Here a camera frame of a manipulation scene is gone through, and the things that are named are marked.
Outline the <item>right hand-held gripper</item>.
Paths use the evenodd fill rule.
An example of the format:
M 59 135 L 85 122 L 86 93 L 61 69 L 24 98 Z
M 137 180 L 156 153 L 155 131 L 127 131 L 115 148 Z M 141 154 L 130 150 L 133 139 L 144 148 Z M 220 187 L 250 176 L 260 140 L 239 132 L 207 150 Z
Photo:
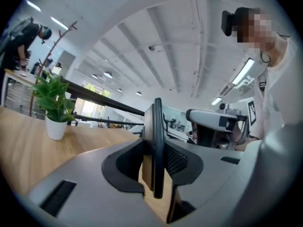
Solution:
M 189 109 L 186 119 L 196 126 L 197 145 L 209 148 L 235 148 L 250 142 L 256 122 L 252 97 L 235 103 L 221 103 L 216 112 Z

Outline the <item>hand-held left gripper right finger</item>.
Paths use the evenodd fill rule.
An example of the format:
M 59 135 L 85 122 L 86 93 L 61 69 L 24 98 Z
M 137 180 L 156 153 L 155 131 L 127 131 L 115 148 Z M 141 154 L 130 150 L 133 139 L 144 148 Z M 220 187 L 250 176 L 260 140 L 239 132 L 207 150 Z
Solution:
M 237 196 L 228 183 L 243 153 L 166 140 L 172 179 L 167 223 L 226 223 Z

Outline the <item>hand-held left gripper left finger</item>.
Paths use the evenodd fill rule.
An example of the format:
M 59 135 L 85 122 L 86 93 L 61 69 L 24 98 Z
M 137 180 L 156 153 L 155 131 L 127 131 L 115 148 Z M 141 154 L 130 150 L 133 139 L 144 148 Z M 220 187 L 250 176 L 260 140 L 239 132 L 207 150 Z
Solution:
M 38 182 L 28 198 L 67 227 L 162 227 L 137 176 L 143 141 L 79 154 Z

